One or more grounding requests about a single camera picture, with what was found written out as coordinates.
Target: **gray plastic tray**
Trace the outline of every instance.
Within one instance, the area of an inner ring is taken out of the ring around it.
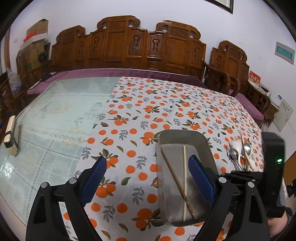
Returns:
[[[182,220],[184,200],[176,182],[161,154],[162,148],[174,173],[184,188],[183,145],[186,147],[186,158],[195,154],[205,167],[218,174],[217,167],[205,136],[197,131],[164,130],[159,134],[156,145],[156,163],[158,176],[158,197],[160,216],[164,223],[181,227],[205,221],[211,206],[205,202],[187,170],[187,199],[193,207],[195,219],[187,209],[186,220]]]

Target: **blue label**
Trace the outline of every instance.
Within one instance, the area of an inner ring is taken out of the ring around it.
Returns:
[[[289,52],[288,50],[285,50],[279,46],[277,46],[276,51],[282,55],[285,55],[286,57],[288,57],[289,59],[293,60],[293,53]]]

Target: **transparent table cover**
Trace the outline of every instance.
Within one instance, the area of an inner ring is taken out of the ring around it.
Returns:
[[[76,164],[118,80],[56,81],[19,115],[18,154],[0,145],[0,193],[24,224],[42,182],[64,184],[79,175]]]

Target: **purple cushion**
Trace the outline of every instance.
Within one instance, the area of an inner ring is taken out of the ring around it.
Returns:
[[[181,84],[194,85],[205,88],[205,85],[197,76],[173,74],[167,72],[142,70],[142,69],[79,69],[57,73],[46,82],[41,82],[38,86],[28,90],[28,95],[41,94],[55,80],[67,80],[87,77],[137,77],[157,80],[167,80]]]
[[[239,103],[246,109],[253,119],[263,120],[263,114],[242,94],[238,93],[235,97]]]

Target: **clear plastic bag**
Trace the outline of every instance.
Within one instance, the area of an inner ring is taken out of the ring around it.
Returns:
[[[6,68],[6,70],[11,92],[13,96],[15,96],[20,92],[22,81],[20,80],[20,76],[17,73],[12,72],[11,68]]]

